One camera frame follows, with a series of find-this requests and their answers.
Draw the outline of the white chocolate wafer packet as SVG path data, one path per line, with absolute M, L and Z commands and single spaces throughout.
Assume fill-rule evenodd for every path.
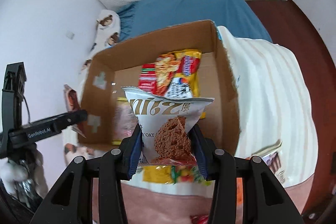
M 278 139 L 276 143 L 256 151 L 252 156 L 262 158 L 282 185 L 286 182 L 285 164 L 282 160 L 282 140 Z

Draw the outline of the colourful fruit candy bag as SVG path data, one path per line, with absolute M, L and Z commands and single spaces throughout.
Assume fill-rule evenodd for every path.
M 210 186 L 211 182 L 206 181 L 199 172 L 197 166 L 182 165 L 157 165 L 144 166 L 142 178 L 145 182 L 159 184 L 177 184 L 180 182 L 191 182 Z

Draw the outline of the orange snack bag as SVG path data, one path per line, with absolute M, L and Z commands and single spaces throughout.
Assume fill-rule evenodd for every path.
M 236 179 L 236 191 L 237 191 L 237 205 L 243 204 L 243 180 L 242 178 Z

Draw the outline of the small red candy packet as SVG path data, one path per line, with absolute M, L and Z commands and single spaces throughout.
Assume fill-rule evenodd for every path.
M 208 224 L 209 215 L 208 214 L 201 214 L 201 215 L 192 215 L 190 217 L 192 224 Z

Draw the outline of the blue bed sheet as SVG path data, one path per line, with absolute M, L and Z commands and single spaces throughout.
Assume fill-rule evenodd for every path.
M 225 26 L 238 38 L 272 40 L 244 0 L 140 0 L 123 6 L 118 15 L 121 41 L 200 20 Z

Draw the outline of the beige yellow snack packet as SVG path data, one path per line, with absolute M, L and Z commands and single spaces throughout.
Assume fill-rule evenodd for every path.
M 123 139 L 130 137 L 137 124 L 128 100 L 118 97 L 113 117 L 112 145 L 120 145 Z

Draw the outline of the white wall switch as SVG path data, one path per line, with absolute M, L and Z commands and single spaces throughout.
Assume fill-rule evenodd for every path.
M 73 32 L 71 32 L 71 31 L 67 31 L 67 32 L 66 32 L 66 37 L 67 37 L 68 39 L 73 40 L 73 39 L 74 39 L 74 36 L 75 36 L 75 34 L 74 34 Z

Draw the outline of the white oat cookie packet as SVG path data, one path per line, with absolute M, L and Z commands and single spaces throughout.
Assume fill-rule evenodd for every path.
M 196 165 L 188 133 L 214 99 L 167 98 L 133 86 L 122 89 L 141 128 L 142 151 L 139 163 Z

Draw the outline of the brown cardboard box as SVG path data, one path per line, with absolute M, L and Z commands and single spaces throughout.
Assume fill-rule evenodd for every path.
M 107 150 L 115 136 L 117 99 L 123 88 L 149 89 L 151 95 L 211 97 L 199 122 L 205 137 L 235 153 L 240 135 L 238 93 L 222 44 L 210 20 L 180 24 L 118 43 L 92 57 L 82 71 L 80 105 L 87 111 L 78 141 Z

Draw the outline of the white striped cat blanket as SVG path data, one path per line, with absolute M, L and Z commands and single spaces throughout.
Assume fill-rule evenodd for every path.
M 238 38 L 216 26 L 238 93 L 240 135 L 232 155 L 243 159 L 282 140 L 285 188 L 314 174 L 318 141 L 310 94 L 292 51 L 264 39 Z M 64 158 L 92 158 L 106 150 L 79 143 L 73 130 L 64 133 Z

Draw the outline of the large red yellow noodle bag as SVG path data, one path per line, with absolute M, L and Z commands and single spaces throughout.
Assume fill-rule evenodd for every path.
M 200 50 L 185 49 L 160 55 L 155 61 L 157 95 L 167 98 L 200 96 L 198 69 Z

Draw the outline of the red snack packet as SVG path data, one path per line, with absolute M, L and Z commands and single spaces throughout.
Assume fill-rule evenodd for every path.
M 139 75 L 138 87 L 148 93 L 157 93 L 157 76 L 155 72 L 155 63 L 144 64 Z

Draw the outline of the white bear print pillow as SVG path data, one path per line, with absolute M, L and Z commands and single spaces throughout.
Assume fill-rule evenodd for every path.
M 96 36 L 80 74 L 89 68 L 93 57 L 118 43 L 121 31 L 120 17 L 115 11 L 102 10 L 96 20 Z

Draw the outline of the brown cookie packet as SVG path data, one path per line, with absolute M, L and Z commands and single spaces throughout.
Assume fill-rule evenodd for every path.
M 80 104 L 77 99 L 77 93 L 67 84 L 64 85 L 64 98 L 68 112 L 80 110 Z M 84 126 L 82 122 L 73 125 L 72 130 L 85 138 Z

